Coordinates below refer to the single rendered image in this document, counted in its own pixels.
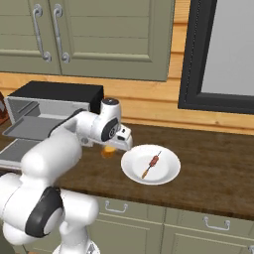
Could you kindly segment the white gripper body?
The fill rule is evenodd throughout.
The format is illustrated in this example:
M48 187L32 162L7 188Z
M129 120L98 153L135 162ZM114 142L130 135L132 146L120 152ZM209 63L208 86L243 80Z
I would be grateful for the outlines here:
M126 140L111 139L106 143L107 146L114 147L117 150L129 151L133 146L133 139L129 137Z

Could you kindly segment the kebab skewer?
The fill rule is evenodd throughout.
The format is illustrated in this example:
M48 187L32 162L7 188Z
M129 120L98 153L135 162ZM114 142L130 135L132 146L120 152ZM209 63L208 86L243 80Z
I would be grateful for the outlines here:
M162 151L160 151L159 154L154 156L153 159L150 161L149 167L147 168L147 170L142 175L142 179L145 179L145 177L147 176L149 170L157 164L157 162L159 161L159 156L160 156L161 153L162 153Z

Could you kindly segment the black and silver toaster oven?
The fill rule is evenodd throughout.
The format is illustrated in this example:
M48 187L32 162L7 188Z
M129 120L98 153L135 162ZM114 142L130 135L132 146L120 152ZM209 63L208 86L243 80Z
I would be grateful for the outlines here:
M24 116L64 121L77 109L99 113L103 97L102 85L33 80L10 93L5 104L13 125Z

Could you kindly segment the olive base cupboard door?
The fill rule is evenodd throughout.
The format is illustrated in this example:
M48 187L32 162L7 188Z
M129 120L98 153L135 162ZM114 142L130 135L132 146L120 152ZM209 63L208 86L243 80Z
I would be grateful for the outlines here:
M160 254L162 228L160 223L97 219L88 233L101 254Z
M165 225L161 254L251 254L254 239Z

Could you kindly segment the grey toaster oven tray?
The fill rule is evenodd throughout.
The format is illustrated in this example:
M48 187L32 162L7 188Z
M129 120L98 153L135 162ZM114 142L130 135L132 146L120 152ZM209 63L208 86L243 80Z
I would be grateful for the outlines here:
M43 141L61 122L63 122L62 119L24 116L7 128L3 135L18 139Z

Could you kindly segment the toaster oven door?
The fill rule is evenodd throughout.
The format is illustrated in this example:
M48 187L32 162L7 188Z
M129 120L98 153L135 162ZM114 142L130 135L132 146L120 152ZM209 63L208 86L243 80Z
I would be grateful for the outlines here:
M0 152L0 168L20 171L23 156L39 141L15 139Z

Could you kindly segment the white round plate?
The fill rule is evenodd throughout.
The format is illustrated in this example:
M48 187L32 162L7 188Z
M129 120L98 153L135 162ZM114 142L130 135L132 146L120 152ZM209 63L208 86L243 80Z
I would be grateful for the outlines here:
M159 156L157 164L142 179L154 156ZM158 186L172 181L181 170L178 156L168 148L158 145L139 145L126 152L121 159L123 173L132 181L148 186Z

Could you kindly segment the olive drawer front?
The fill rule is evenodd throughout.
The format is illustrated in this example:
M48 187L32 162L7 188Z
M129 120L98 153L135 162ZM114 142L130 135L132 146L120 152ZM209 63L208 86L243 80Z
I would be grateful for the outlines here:
M231 224L229 231L219 231L207 228L202 221L205 216L207 216L209 219L209 225L219 227L224 226L225 220L230 220ZM211 233L220 233L236 237L246 237L254 239L254 221L251 220L225 217L175 208L167 208L165 222L167 224L180 226L183 228L197 229Z
M149 222L162 223L164 221L165 209L161 206L107 197L98 197L97 200L99 203L101 214L120 216L123 218L139 219ZM106 211L105 210L106 200L110 201L111 208L122 209L123 204L127 203L128 209L126 210L125 213L114 213Z

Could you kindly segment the brown object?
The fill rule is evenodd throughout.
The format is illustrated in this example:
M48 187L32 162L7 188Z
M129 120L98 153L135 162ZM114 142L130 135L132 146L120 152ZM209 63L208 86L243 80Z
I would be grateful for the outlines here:
M0 91L0 125L2 125L6 120L9 119L7 107L4 102L4 96Z

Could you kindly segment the black framed window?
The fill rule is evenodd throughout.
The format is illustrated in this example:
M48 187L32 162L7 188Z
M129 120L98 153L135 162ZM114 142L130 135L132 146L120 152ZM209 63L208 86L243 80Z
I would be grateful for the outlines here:
M179 108L254 115L254 0L190 0Z

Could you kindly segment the olive wall cupboard door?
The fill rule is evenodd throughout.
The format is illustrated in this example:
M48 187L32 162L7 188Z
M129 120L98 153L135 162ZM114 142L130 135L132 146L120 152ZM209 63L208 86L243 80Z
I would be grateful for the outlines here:
M63 7L70 62L63 75L164 81L175 0L49 0Z
M52 56L50 63L42 59L38 49L33 23L35 4L43 8L43 16L37 21L44 51ZM49 0L0 0L0 71L61 73Z

